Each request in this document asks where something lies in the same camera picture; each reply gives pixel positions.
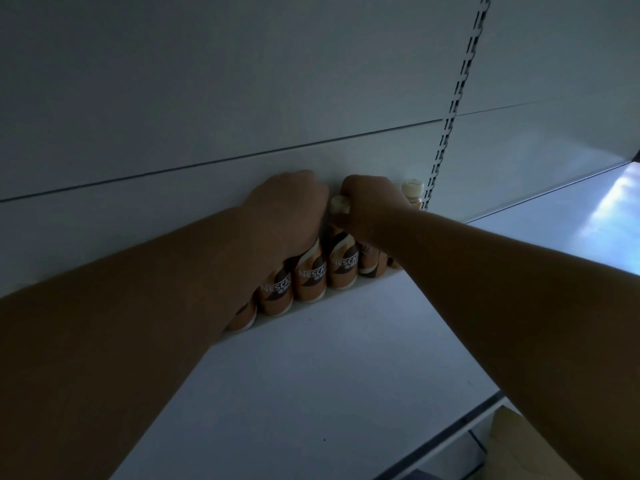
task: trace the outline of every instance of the coffee bottle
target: coffee bottle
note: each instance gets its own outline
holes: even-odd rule
[[[258,288],[260,311],[268,317],[277,317],[289,311],[293,303],[291,273],[281,264],[272,271]]]
[[[296,298],[313,303],[326,291],[326,261],[320,247],[320,239],[306,253],[292,259],[293,288]]]
[[[388,256],[379,249],[360,244],[358,273],[368,278],[379,278],[387,270]]]
[[[255,322],[255,316],[258,314],[258,308],[255,306],[253,297],[240,308],[236,316],[231,319],[225,330],[227,331],[244,331],[251,328]]]
[[[348,214],[349,199],[336,195],[331,199],[332,214]],[[358,277],[358,245],[351,234],[344,229],[331,225],[329,243],[329,285],[332,288],[346,289]]]
[[[402,193],[412,206],[414,206],[416,209],[422,208],[424,184],[420,180],[416,180],[415,178],[408,178],[407,180],[402,182]],[[389,267],[393,269],[402,269],[400,263],[398,263],[398,261],[396,261],[392,257],[389,258]]]

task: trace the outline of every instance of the white metal surface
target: white metal surface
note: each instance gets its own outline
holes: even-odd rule
[[[491,0],[459,114],[640,78],[640,0]]]
[[[638,128],[640,85],[457,116],[429,210],[468,221],[629,161]]]
[[[337,191],[350,173],[425,179],[440,123],[0,203],[0,296],[240,204],[305,168]]]
[[[640,274],[640,163],[587,178],[473,225]]]
[[[399,272],[213,346],[113,480],[370,480],[496,392]]]
[[[440,119],[479,1],[9,1],[0,199]]]

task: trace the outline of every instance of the white bottle cap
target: white bottle cap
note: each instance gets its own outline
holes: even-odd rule
[[[402,182],[402,193],[407,198],[422,198],[424,184],[420,180],[409,178]]]
[[[348,197],[336,195],[331,199],[329,208],[332,214],[348,214],[351,209],[351,204]]]

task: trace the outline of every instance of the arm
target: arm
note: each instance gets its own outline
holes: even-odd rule
[[[640,278],[412,209],[347,177],[336,224],[398,259],[485,371],[585,479],[640,477]]]
[[[228,209],[0,300],[2,478],[108,478],[263,279],[315,241],[328,189]]]

